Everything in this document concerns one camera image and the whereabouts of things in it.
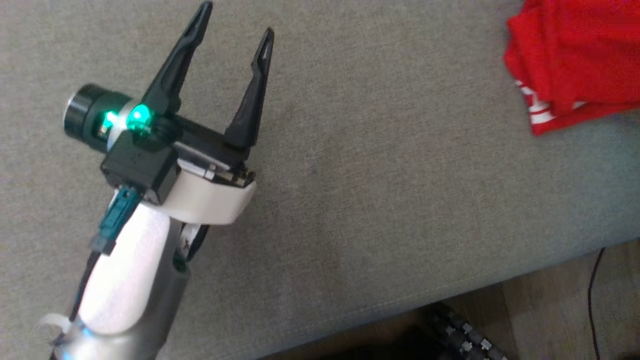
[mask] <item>black object on floor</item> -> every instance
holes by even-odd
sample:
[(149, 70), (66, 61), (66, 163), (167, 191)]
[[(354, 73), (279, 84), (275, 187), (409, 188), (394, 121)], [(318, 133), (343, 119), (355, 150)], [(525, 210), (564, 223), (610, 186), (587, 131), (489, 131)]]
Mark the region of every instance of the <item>black object on floor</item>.
[(320, 360), (506, 360), (503, 351), (443, 303), (425, 311), (426, 329), (412, 326), (388, 345), (367, 345)]
[(587, 290), (587, 307), (589, 309), (589, 324), (591, 326), (591, 339), (593, 340), (593, 352), (596, 354), (596, 360), (600, 360), (600, 349), (598, 349), (598, 338), (596, 337), (596, 326), (593, 323), (593, 312), (591, 310), (591, 290), (593, 289), (593, 282), (596, 279), (596, 272), (598, 271), (598, 265), (600, 265), (600, 260), (602, 260), (602, 255), (604, 255), (604, 250), (606, 247), (600, 249), (598, 253), (598, 258), (596, 259), (595, 265), (593, 265), (593, 271), (591, 272), (591, 280), (589, 280), (589, 289)]

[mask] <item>wooden floor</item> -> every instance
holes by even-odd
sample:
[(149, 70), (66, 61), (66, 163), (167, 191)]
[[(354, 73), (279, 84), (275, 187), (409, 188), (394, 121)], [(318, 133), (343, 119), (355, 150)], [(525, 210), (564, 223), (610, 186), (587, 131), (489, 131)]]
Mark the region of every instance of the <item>wooden floor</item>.
[[(597, 252), (444, 302), (510, 359), (594, 359), (587, 288)], [(640, 241), (606, 250), (593, 286), (602, 359), (640, 355)], [(420, 323), (420, 309), (265, 357), (314, 359), (384, 343)]]

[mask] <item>camera lens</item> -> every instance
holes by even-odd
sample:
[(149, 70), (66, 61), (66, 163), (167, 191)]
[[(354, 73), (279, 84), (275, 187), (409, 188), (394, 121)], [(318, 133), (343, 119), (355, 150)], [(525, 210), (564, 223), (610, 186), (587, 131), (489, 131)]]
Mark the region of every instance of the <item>camera lens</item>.
[(131, 98), (99, 85), (87, 84), (80, 88), (67, 103), (64, 115), (65, 133), (82, 141), (92, 149), (107, 152), (109, 120)]

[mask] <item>black cable on floor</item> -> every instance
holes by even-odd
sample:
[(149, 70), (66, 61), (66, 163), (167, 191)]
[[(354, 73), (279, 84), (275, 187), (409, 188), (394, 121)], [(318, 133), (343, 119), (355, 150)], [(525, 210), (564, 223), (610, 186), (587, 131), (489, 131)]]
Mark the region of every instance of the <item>black cable on floor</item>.
[(593, 288), (593, 281), (596, 279), (596, 272), (598, 271), (598, 265), (604, 254), (606, 247), (600, 249), (598, 258), (595, 265), (593, 265), (593, 271), (591, 272), (591, 280), (589, 281), (589, 290), (587, 290), (587, 306), (589, 308), (589, 323), (591, 324), (591, 338), (593, 339), (593, 351), (596, 353), (596, 360), (600, 360), (600, 351), (598, 349), (598, 339), (596, 338), (596, 327), (593, 325), (593, 312), (591, 311), (591, 289)]

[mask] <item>robotic arm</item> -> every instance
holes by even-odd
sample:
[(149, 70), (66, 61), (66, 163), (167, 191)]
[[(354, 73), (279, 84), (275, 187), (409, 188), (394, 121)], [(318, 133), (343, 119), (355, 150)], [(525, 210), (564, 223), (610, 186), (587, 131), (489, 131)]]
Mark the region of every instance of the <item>robotic arm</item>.
[(58, 359), (154, 359), (209, 225), (235, 221), (255, 191), (244, 162), (258, 137), (271, 29), (224, 134), (177, 115), (211, 9), (210, 1), (199, 7), (141, 100), (89, 84), (67, 104), (66, 134), (105, 154), (100, 169), (116, 195), (90, 244), (95, 265), (77, 316), (55, 341)]

